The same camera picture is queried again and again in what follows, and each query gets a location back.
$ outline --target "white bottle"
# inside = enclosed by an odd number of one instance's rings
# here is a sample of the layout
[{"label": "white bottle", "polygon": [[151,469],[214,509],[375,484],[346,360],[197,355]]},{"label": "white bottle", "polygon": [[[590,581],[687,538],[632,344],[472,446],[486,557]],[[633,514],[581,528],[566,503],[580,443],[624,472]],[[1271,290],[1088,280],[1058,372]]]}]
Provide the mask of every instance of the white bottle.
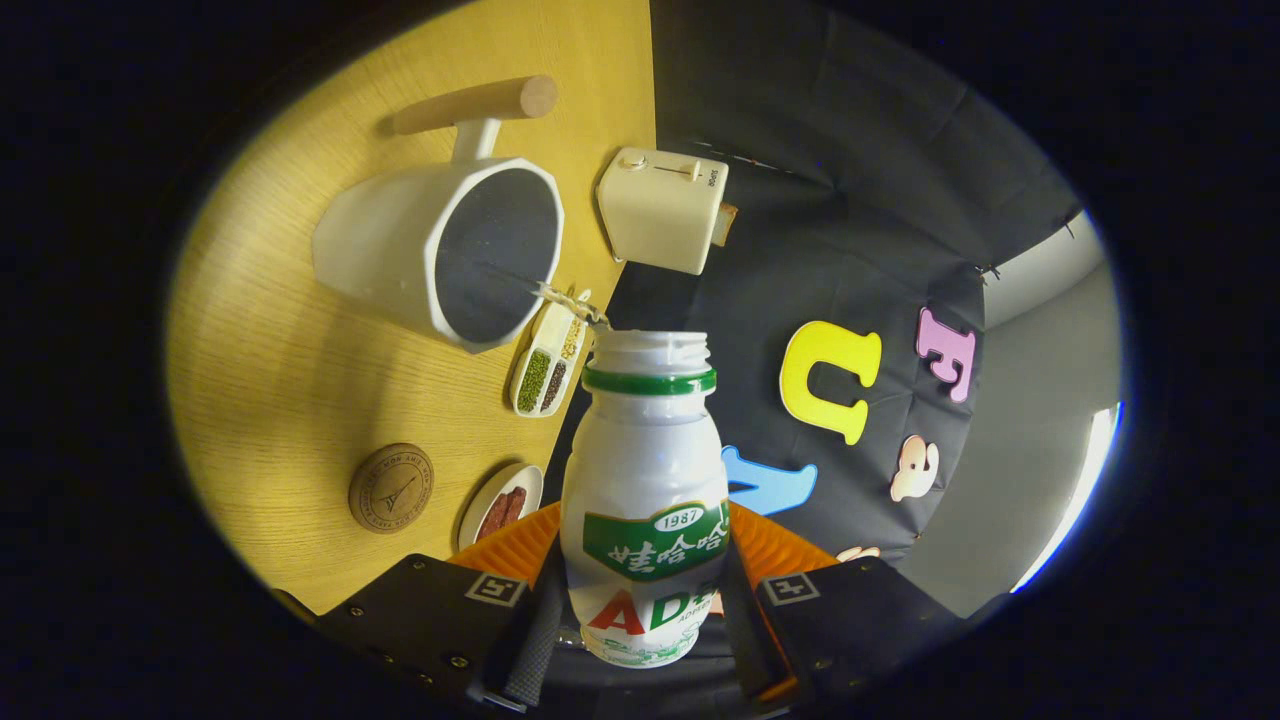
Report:
[{"label": "white bottle", "polygon": [[582,370],[561,550],[582,642],[614,665],[680,660],[716,594],[728,480],[707,357],[707,333],[605,331]]}]

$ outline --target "bottle neck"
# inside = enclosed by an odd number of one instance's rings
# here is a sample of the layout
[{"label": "bottle neck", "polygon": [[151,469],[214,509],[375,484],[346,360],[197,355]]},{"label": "bottle neck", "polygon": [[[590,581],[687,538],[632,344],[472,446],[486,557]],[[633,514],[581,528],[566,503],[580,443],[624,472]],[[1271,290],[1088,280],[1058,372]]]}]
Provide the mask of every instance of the bottle neck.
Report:
[{"label": "bottle neck", "polygon": [[705,397],[709,393],[644,396],[586,388],[591,393],[591,410],[602,418],[646,425],[678,425],[692,423],[707,415]]},{"label": "bottle neck", "polygon": [[602,416],[622,423],[680,424],[707,415],[716,389],[707,333],[604,331],[595,338],[582,387]]}]

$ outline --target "wooden table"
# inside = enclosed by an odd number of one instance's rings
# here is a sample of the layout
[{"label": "wooden table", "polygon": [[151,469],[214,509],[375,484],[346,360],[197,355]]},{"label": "wooden table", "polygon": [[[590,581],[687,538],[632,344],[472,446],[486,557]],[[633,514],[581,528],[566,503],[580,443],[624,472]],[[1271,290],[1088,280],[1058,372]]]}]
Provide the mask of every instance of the wooden table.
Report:
[{"label": "wooden table", "polygon": [[[563,420],[504,400],[513,351],[483,355],[393,325],[316,283],[311,231],[342,190],[444,161],[454,129],[390,137],[390,113],[425,97],[545,73],[559,104],[503,124],[495,156],[556,177],[564,240],[554,284],[608,304],[622,266],[593,209],[622,145],[655,145],[645,0],[484,0],[396,37],[279,115],[210,193],[168,310],[169,398],[191,479],[228,543],[270,587],[325,612],[410,552],[452,553],[479,483],[512,462],[547,466]],[[390,536],[347,507],[357,464],[393,442],[430,456],[426,511]]]}]

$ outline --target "light strip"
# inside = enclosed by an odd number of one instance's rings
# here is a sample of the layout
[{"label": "light strip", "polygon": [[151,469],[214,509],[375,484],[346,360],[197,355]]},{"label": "light strip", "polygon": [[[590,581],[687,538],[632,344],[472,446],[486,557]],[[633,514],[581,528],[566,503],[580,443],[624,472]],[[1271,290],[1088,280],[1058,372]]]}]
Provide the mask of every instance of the light strip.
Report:
[{"label": "light strip", "polygon": [[1009,592],[1018,592],[1036,577],[1036,573],[1039,573],[1039,569],[1053,556],[1057,546],[1062,544],[1066,534],[1071,532],[1071,527],[1079,519],[1080,511],[1084,510],[1084,503],[1089,501],[1089,495],[1093,493],[1093,487],[1098,484],[1098,477],[1102,475],[1102,464],[1107,460],[1111,441],[1115,439],[1116,428],[1120,427],[1123,409],[1124,404],[1121,402],[1115,406],[1115,410],[1098,410],[1093,414],[1093,425],[1089,428],[1089,443],[1084,450],[1084,464],[1080,466],[1080,479],[1075,482],[1075,492],[1071,495],[1071,501],[1066,503],[1062,521],[1057,524],[1057,529],[1048,538],[1048,543],[1041,551],[1036,562],[1032,562],[1023,579],[1018,580],[1018,584]]}]

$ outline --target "white wall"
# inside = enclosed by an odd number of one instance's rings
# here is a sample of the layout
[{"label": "white wall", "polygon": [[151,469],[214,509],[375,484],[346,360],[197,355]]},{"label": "white wall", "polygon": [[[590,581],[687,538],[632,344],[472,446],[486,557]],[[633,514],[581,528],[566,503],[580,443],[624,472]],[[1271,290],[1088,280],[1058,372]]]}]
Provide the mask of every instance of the white wall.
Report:
[{"label": "white wall", "polygon": [[[988,282],[1014,277],[1001,274]],[[1120,363],[1106,264],[988,329],[968,442],[900,570],[961,616],[1009,592],[1062,518],[1091,419],[1119,400]]]},{"label": "white wall", "polygon": [[1080,213],[1043,242],[996,268],[998,281],[987,273],[983,287],[987,329],[1062,295],[1102,260],[1098,232],[1088,213]]}]

